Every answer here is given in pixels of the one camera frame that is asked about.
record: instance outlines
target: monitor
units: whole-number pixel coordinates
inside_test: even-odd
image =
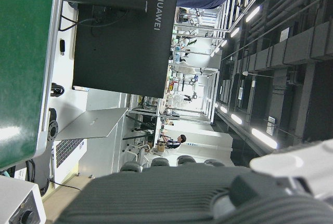
[[[163,98],[177,0],[79,5],[73,85]]]

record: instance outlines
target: ceiling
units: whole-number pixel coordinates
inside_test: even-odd
[[[333,138],[333,0],[256,0],[251,8],[257,6],[250,22],[236,24],[237,35],[223,36],[215,128],[235,135],[236,164],[274,150],[253,129],[278,149]]]

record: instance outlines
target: green panel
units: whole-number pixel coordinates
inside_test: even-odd
[[[0,168],[36,150],[52,1],[0,0]]]

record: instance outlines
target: workbench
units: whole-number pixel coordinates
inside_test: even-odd
[[[44,152],[61,0],[0,0],[0,170]]]

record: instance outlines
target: knob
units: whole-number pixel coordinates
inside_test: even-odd
[[[21,216],[21,224],[30,224],[33,221],[34,212],[26,210]]]

